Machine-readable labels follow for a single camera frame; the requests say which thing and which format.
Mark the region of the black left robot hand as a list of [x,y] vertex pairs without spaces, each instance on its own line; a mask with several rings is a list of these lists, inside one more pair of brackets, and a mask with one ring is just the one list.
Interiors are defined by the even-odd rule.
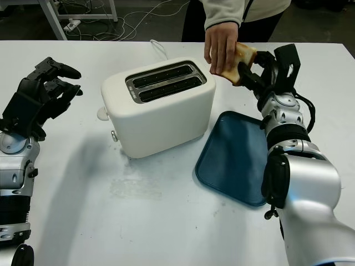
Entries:
[[45,139],[44,123],[67,111],[74,97],[83,95],[80,85],[61,78],[77,80],[81,77],[71,66],[45,58],[20,81],[2,114],[1,131]]

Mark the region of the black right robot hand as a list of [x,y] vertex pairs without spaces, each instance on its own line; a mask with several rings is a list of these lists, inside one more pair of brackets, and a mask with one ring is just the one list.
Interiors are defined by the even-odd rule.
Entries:
[[244,62],[239,62],[237,69],[239,71],[240,85],[251,90],[258,100],[257,108],[262,110],[266,98],[275,88],[278,76],[278,64],[275,57],[270,52],[257,52],[254,63],[263,68],[261,76],[253,73]]

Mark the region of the person's bare hand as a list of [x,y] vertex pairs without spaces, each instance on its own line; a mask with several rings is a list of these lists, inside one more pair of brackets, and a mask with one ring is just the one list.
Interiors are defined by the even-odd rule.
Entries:
[[238,29],[235,22],[223,22],[206,30],[204,58],[212,74],[221,74],[233,67]]

